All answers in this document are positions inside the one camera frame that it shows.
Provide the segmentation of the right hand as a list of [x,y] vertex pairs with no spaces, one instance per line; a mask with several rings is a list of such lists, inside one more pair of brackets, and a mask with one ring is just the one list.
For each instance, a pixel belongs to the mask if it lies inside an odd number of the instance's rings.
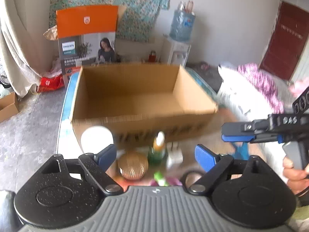
[[288,179],[287,185],[297,195],[308,188],[308,165],[304,170],[294,168],[293,162],[285,157],[283,159],[283,176]]

